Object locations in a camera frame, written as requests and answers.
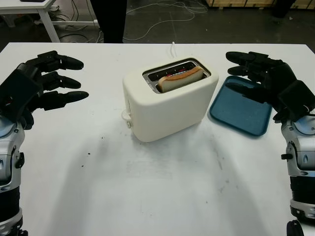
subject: white toaster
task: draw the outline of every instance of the white toaster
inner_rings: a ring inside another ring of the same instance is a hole
[[[138,69],[124,78],[126,110],[122,118],[139,140],[155,141],[203,119],[219,79],[216,71],[204,65],[188,58]],[[201,80],[165,93],[159,91],[161,77],[176,75],[195,66],[204,70]]]

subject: white table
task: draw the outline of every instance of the white table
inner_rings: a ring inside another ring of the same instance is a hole
[[[227,51],[282,59],[315,91],[315,55],[306,45],[175,48],[178,56],[217,69],[215,95],[233,66]],[[81,71],[60,74],[80,81],[90,96],[64,109],[34,112],[35,125],[21,148],[23,228],[31,236],[286,235],[294,217],[279,124],[270,122],[265,135],[252,138],[205,116],[198,125],[142,143],[121,119],[122,78],[171,58],[170,45],[10,43],[0,53],[0,80],[49,50],[85,63]]]
[[[54,43],[60,40],[49,17],[48,9],[55,0],[46,0],[44,2],[23,2],[20,0],[0,0],[0,15],[5,14],[31,14],[38,13],[47,30],[47,33]]]

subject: gray floor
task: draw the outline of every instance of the gray floor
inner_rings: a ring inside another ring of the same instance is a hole
[[[129,0],[128,11],[140,6],[156,3],[158,0]],[[181,0],[187,6],[201,7],[191,0]],[[90,20],[86,0],[75,0],[79,20]],[[72,17],[70,0],[57,0],[60,10],[56,14]],[[127,14],[125,37],[135,39],[143,36],[148,28],[160,21],[187,20],[192,13],[185,8],[148,6]],[[81,31],[67,31],[58,27],[59,36],[71,33],[83,34],[89,43],[95,43],[98,29],[94,26]],[[15,28],[0,24],[0,51],[8,42],[50,42],[43,25],[35,25],[28,17],[16,21]],[[62,38],[62,42],[86,42],[79,35]],[[315,12],[291,10],[284,19],[271,16],[270,9],[256,8],[208,8],[206,13],[195,13],[187,22],[166,22],[154,27],[149,34],[136,41],[124,43],[297,43],[307,44],[315,52]]]

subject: black robotic finger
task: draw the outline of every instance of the black robotic finger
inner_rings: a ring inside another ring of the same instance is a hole
[[[59,55],[56,51],[40,54],[38,58],[29,60],[26,64],[38,67],[42,72],[52,72],[58,69],[81,70],[84,66],[83,62]]]
[[[227,52],[225,54],[226,59],[230,62],[238,64],[238,65],[245,65],[248,61],[255,60],[256,56],[253,54],[248,53],[240,53],[240,52]]]
[[[240,76],[246,76],[246,75],[248,75],[248,69],[247,69],[247,67],[242,66],[242,65],[229,68],[229,69],[227,70],[227,72],[228,72],[230,75],[240,75]]]
[[[235,92],[242,94],[244,97],[259,103],[269,102],[270,99],[270,94],[263,87],[249,88],[238,83],[227,83],[225,86]]]
[[[54,90],[56,88],[79,89],[81,84],[71,78],[59,75],[56,71],[43,75],[38,82],[43,85],[44,90]]]
[[[47,111],[64,107],[67,103],[80,101],[88,96],[89,94],[84,91],[74,91],[66,94],[58,93],[57,91],[47,92],[40,97],[32,99],[28,108],[30,111],[34,111],[37,108],[43,108]]]

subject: black pants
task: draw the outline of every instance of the black pants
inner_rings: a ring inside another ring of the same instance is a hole
[[[104,43],[122,43],[127,0],[91,0]]]

